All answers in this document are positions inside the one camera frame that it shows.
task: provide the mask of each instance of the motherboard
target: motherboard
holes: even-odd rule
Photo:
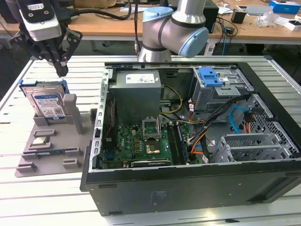
[[[178,158],[188,160],[186,141],[190,137],[187,124],[156,124],[118,126],[117,148],[104,152],[103,167],[122,168],[174,165]]]

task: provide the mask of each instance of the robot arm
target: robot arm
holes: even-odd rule
[[[208,30],[203,10],[205,0],[179,0],[178,9],[149,8],[143,13],[143,48],[140,62],[171,61],[170,51],[196,56],[205,46]]]
[[[82,34],[68,28],[71,11],[57,0],[9,0],[7,5],[19,22],[20,32],[13,37],[17,45],[31,55],[46,59],[59,77],[68,73],[67,61],[81,41]],[[63,49],[66,36],[68,48]]]

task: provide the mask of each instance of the yellow wire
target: yellow wire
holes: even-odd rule
[[[168,86],[168,85],[165,85],[165,86],[168,87],[168,88],[170,88],[179,97],[179,99],[180,99],[180,105],[175,110],[172,110],[172,111],[169,111],[169,112],[161,112],[161,113],[163,113],[163,114],[171,114],[171,113],[179,111],[182,108],[182,105],[183,105],[183,100],[182,100],[180,94],[177,91],[175,91],[173,88],[171,88],[170,86]]]

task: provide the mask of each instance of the red cable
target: red cable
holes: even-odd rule
[[[105,135],[104,139],[107,138],[109,132],[110,132],[111,129],[112,129],[112,126],[113,126],[113,101],[111,101],[111,125],[110,125],[110,128],[109,128],[107,134]]]

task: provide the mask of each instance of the blue cable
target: blue cable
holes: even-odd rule
[[[241,110],[241,111],[243,111],[243,112],[246,112],[246,111],[245,111],[245,109],[244,109],[243,107],[241,107],[241,106],[235,106],[235,107],[231,110],[231,112],[230,112],[230,123],[231,123],[231,126],[233,127],[234,131],[235,131],[237,134],[239,134],[240,131],[238,130],[237,126],[235,125],[235,123],[234,123],[234,121],[233,121],[233,112],[234,112],[235,109],[239,109],[239,110]]]

